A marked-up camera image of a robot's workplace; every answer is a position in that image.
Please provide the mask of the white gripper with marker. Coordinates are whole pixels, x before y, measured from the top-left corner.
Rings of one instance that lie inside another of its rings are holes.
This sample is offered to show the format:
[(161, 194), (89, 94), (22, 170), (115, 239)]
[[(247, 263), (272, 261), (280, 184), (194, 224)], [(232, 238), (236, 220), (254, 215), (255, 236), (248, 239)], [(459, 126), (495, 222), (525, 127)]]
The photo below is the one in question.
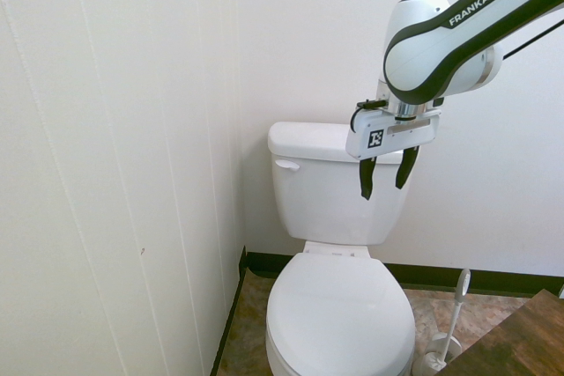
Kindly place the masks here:
[(360, 160), (360, 193), (369, 200), (373, 193), (376, 157), (403, 151), (395, 186), (402, 189), (419, 155), (419, 146), (435, 140), (442, 111), (433, 108), (413, 120), (399, 121), (381, 109), (361, 110), (352, 119), (345, 150)]

